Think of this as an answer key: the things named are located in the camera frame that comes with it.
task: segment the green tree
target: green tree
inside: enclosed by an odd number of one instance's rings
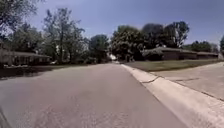
[[[122,25],[114,32],[111,38],[112,53],[121,60],[142,60],[145,38],[141,31],[135,27]]]
[[[98,63],[107,59],[108,38],[106,35],[96,35],[90,39],[89,50],[92,57],[97,59]]]
[[[211,52],[212,49],[210,43],[207,41],[203,42],[195,41],[192,43],[191,47],[192,51],[195,52]]]
[[[52,14],[47,10],[45,18],[45,45],[48,54],[57,59],[59,63],[63,60],[71,62],[82,50],[82,31],[77,27],[77,22],[70,19],[71,11],[67,8],[59,8]]]
[[[220,41],[220,51],[223,53],[224,52],[224,36],[222,37]]]
[[[0,35],[7,28],[15,29],[24,16],[36,13],[36,3],[41,0],[0,0]]]
[[[16,31],[9,35],[9,47],[13,51],[36,52],[38,45],[42,43],[41,32],[29,24],[24,23]]]
[[[142,32],[146,37],[146,49],[155,48],[162,45],[163,42],[163,25],[148,23],[142,28]]]
[[[184,44],[187,39],[187,34],[190,28],[184,21],[173,22],[164,29],[167,38],[166,46],[179,48]]]
[[[218,45],[214,43],[210,43],[211,45],[211,52],[213,53],[219,53]]]

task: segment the asphalt road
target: asphalt road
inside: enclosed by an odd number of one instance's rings
[[[12,128],[186,128],[120,65],[0,81]]]

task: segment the curb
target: curb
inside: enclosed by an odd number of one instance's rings
[[[224,127],[224,102],[165,78],[122,66],[189,128]]]

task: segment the sky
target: sky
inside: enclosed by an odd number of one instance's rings
[[[195,40],[218,44],[224,35],[224,0],[45,0],[28,22],[41,30],[46,10],[61,7],[72,10],[73,20],[81,20],[79,27],[87,37],[111,36],[119,25],[141,29],[146,23],[174,21],[189,24],[187,44]]]

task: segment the lawn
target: lawn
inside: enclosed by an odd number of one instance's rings
[[[155,71],[168,71],[168,70],[192,68],[218,62],[221,62],[221,60],[212,59],[212,60],[175,60],[175,61],[137,61],[126,63],[126,65],[147,72],[155,72]]]
[[[47,66],[28,66],[28,67],[14,67],[14,68],[4,68],[0,69],[0,80],[2,78],[14,78],[21,76],[37,76],[43,72],[53,71],[62,68],[75,67],[81,65],[47,65]]]

